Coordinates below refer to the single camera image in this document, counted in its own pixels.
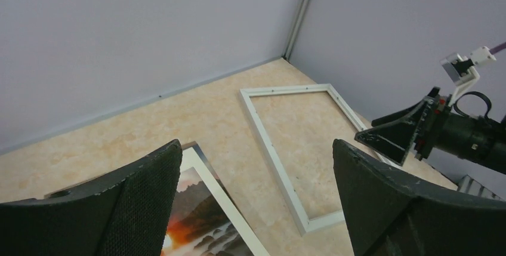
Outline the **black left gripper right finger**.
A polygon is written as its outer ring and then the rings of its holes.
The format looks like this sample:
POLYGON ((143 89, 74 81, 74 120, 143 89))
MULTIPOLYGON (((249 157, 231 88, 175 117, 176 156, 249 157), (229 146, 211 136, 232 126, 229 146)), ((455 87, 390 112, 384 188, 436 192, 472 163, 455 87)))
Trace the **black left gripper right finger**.
POLYGON ((433 184, 344 140, 332 149, 355 255, 505 254, 505 202, 433 184))

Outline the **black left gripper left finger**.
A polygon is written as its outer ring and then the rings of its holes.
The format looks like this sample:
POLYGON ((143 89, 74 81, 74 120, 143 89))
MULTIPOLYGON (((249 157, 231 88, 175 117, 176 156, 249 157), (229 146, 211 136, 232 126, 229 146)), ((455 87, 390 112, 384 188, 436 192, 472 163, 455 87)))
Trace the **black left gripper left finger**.
POLYGON ((183 150, 172 140, 128 165, 1 204, 2 255, 159 255, 183 150))

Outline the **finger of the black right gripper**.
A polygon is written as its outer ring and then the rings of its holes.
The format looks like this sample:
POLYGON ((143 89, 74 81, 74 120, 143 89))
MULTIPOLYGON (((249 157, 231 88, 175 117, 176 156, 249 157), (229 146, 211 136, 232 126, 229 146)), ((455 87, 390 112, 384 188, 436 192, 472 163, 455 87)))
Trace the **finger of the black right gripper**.
POLYGON ((374 119, 371 122, 372 127, 386 127, 400 124, 417 125, 420 117, 420 112, 425 108, 425 102, 420 101, 417 104, 408 107, 407 109, 389 114, 387 116, 374 119))
POLYGON ((402 166, 415 137, 425 118, 427 102, 425 108, 420 112, 421 119, 417 125, 393 125, 386 127, 370 127, 355 134, 354 139, 366 147, 379 153, 381 156, 402 166))

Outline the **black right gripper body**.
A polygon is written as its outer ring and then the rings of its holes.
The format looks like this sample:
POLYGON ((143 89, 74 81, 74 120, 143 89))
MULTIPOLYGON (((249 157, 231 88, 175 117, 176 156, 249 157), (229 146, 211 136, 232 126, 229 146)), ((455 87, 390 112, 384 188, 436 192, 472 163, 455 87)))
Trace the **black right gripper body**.
POLYGON ((433 149, 465 159, 480 166, 505 174, 505 118, 491 119, 490 99, 478 91, 469 91, 463 96, 473 95, 487 106, 484 115, 472 116, 464 113, 455 102, 449 106, 447 97, 436 100, 427 95, 420 103, 429 107, 418 124, 414 137, 415 157, 428 158, 433 149))

